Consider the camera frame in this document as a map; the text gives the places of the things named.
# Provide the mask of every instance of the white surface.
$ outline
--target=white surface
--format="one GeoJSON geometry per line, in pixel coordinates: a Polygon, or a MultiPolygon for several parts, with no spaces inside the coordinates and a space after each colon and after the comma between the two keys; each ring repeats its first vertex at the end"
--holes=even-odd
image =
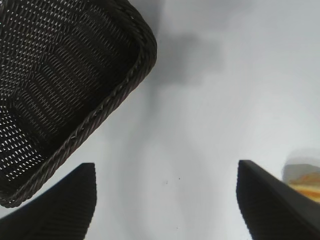
{"type": "Polygon", "coordinates": [[[293,153],[320,153],[320,1],[131,2],[157,65],[39,193],[95,162],[87,240],[251,239],[238,160],[280,178],[293,153]]]}

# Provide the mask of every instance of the orange food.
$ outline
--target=orange food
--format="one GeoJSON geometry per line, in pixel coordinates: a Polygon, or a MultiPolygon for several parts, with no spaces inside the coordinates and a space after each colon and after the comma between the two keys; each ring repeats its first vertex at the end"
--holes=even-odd
{"type": "Polygon", "coordinates": [[[292,180],[288,184],[298,193],[320,203],[320,173],[312,172],[292,180]]]}

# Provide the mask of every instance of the white table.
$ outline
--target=white table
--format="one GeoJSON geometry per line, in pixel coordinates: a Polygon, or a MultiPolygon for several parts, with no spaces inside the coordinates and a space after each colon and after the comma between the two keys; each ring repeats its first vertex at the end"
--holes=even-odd
{"type": "Polygon", "coordinates": [[[291,159],[320,159],[320,1],[131,2],[157,65],[37,195],[95,162],[87,240],[251,239],[238,160],[281,178],[291,159]]]}

